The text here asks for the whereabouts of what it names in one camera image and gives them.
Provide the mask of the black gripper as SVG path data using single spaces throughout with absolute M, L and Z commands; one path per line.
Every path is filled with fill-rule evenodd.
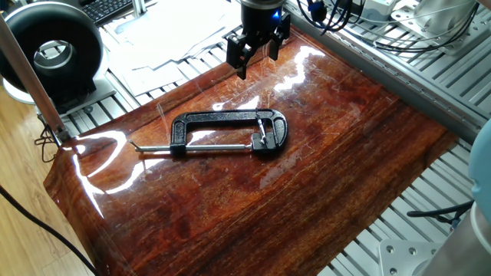
M 247 44 L 266 44 L 270 41 L 269 57 L 276 61 L 283 41 L 290 36 L 291 15 L 281 5 L 242 5 L 242 34 L 227 38 L 226 62 L 236 69 L 237 76 L 246 79 L 247 64 L 254 51 Z

